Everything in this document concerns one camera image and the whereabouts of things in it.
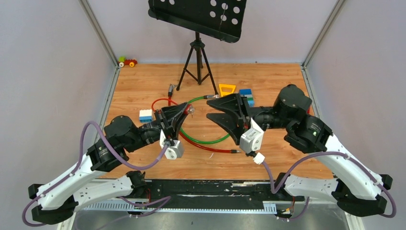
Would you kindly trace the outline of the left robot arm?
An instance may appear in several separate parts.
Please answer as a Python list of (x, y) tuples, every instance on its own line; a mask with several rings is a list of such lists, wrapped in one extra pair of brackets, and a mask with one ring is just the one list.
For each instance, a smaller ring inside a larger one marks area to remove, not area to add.
[[(163, 157), (175, 160), (184, 148), (178, 135), (186, 117), (194, 112), (190, 103), (163, 107), (155, 111), (155, 120), (136, 126), (130, 117), (119, 115), (101, 128), (89, 121), (99, 133), (99, 140), (88, 149), (80, 147), (79, 160), (71, 168), (46, 184), (28, 188), (30, 202), (24, 208), (25, 225), (54, 225), (72, 217), (84, 207), (119, 196), (141, 198), (146, 194), (145, 170)], [(128, 154), (158, 143), (161, 151), (148, 165), (129, 163)]]

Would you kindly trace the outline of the small key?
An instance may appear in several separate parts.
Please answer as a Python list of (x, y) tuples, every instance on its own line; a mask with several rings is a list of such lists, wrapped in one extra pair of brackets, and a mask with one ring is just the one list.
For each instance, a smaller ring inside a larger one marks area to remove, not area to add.
[(193, 116), (194, 111), (195, 111), (195, 109), (193, 107), (189, 107), (187, 109), (188, 114), (191, 115), (191, 116)]

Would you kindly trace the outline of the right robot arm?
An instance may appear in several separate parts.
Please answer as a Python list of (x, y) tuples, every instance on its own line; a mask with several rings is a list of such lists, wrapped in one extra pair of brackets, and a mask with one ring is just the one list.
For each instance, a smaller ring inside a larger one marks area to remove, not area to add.
[(340, 142), (332, 129), (320, 118), (309, 114), (312, 100), (294, 84), (281, 89), (272, 106), (251, 107), (248, 99), (238, 93), (209, 100), (216, 110), (207, 118), (233, 139), (253, 161), (270, 168), (260, 153), (264, 132), (284, 129), (284, 140), (302, 152), (304, 159), (315, 158), (328, 167), (334, 179), (312, 179), (295, 176), (292, 170), (270, 178), (271, 192), (279, 200), (289, 196), (304, 196), (334, 202), (343, 211), (357, 216), (385, 216), (386, 206), (392, 206), (389, 218), (396, 215), (395, 201), (389, 193), (393, 179), (368, 169)]

